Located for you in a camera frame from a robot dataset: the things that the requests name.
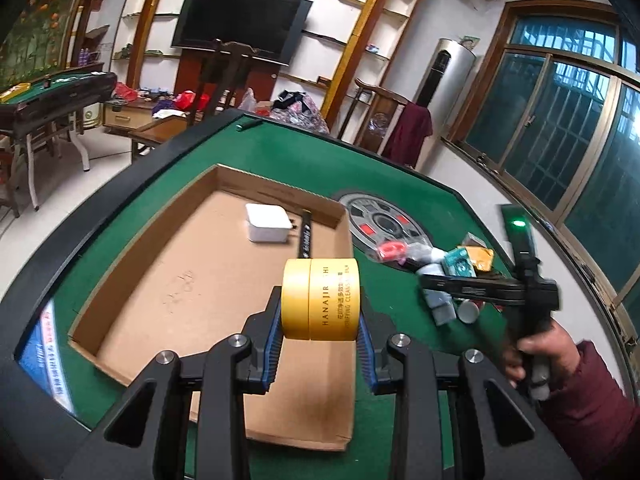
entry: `small drawer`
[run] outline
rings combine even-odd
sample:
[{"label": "small drawer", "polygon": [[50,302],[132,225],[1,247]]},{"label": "small drawer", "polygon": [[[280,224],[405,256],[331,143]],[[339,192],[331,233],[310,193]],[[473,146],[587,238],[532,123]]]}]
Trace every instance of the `small drawer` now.
[{"label": "small drawer", "polygon": [[151,110],[146,108],[122,107],[120,111],[114,112],[112,107],[108,105],[104,107],[105,126],[135,130],[140,126],[149,124],[151,121],[153,121]]}]

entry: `red sleeve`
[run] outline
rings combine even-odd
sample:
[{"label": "red sleeve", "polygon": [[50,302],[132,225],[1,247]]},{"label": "red sleeve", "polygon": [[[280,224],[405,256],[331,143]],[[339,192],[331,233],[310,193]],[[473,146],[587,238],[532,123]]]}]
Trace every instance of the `red sleeve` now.
[{"label": "red sleeve", "polygon": [[590,341],[575,374],[542,404],[542,419],[585,479],[637,478],[640,408],[628,400]]}]

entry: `cardboard box lid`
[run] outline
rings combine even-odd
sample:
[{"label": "cardboard box lid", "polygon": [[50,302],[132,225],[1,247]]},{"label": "cardboard box lid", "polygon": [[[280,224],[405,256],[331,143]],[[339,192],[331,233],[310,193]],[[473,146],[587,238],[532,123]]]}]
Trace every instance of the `cardboard box lid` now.
[{"label": "cardboard box lid", "polygon": [[[122,251],[72,326],[70,344],[122,384],[163,349],[185,356],[240,332],[264,310],[295,258],[298,232],[286,244],[254,244],[245,205],[313,214],[312,256],[353,256],[344,207],[263,177],[214,166],[184,187]],[[249,438],[343,450],[353,433],[354,342],[285,340],[266,396],[245,396]],[[197,415],[199,394],[191,405]]]}]

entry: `metal screw head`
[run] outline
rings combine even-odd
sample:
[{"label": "metal screw head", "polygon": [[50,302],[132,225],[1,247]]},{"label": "metal screw head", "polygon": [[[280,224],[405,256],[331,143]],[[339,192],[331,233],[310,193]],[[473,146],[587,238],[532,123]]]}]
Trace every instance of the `metal screw head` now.
[{"label": "metal screw head", "polygon": [[234,348],[240,348],[241,346],[246,345],[248,339],[245,335],[233,334],[229,339],[227,339],[227,341],[229,341],[229,344]]},{"label": "metal screw head", "polygon": [[162,350],[157,356],[156,361],[161,365],[167,365],[174,360],[175,354],[171,350]]},{"label": "metal screw head", "polygon": [[470,363],[480,363],[484,359],[484,354],[475,348],[470,348],[465,352],[465,359]]},{"label": "metal screw head", "polygon": [[411,338],[407,334],[395,334],[391,336],[391,343],[398,348],[409,346]]}]

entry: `green felt surface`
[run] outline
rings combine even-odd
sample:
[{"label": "green felt surface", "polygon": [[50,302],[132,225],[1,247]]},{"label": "green felt surface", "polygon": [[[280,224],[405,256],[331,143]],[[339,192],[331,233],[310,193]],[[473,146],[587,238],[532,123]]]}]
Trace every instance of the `green felt surface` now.
[{"label": "green felt surface", "polygon": [[[76,415],[93,427],[123,388],[68,346],[67,332],[98,280],[136,232],[185,184],[216,163],[251,171],[324,196],[358,189],[383,196],[421,222],[437,247],[449,250],[466,232],[484,238],[464,206],[436,186],[365,155],[271,123],[246,132],[226,127],[160,175],[91,243],[54,294],[56,325],[65,375]],[[460,353],[470,347],[496,356],[504,321],[487,307],[475,325],[458,320],[437,328],[422,302],[415,276],[368,260],[355,250],[360,279],[372,307],[389,314],[402,332],[432,349]],[[508,273],[504,263],[495,267]],[[441,403],[441,413],[448,407]],[[394,419],[392,396],[372,396],[356,378],[353,439],[346,452],[328,453],[251,443],[256,480],[386,478]],[[187,473],[193,474],[194,428]],[[444,463],[452,465],[450,428],[443,424]]]},{"label": "green felt surface", "polygon": [[29,101],[34,97],[38,97],[44,92],[49,92],[59,88],[62,85],[71,83],[73,81],[77,81],[78,79],[84,79],[85,77],[91,77],[92,74],[58,74],[51,77],[51,86],[50,88],[44,88],[44,81],[38,81],[31,85],[27,91],[21,93],[20,95],[14,96],[9,99],[4,104],[14,105],[17,103],[21,103],[24,101]]}]

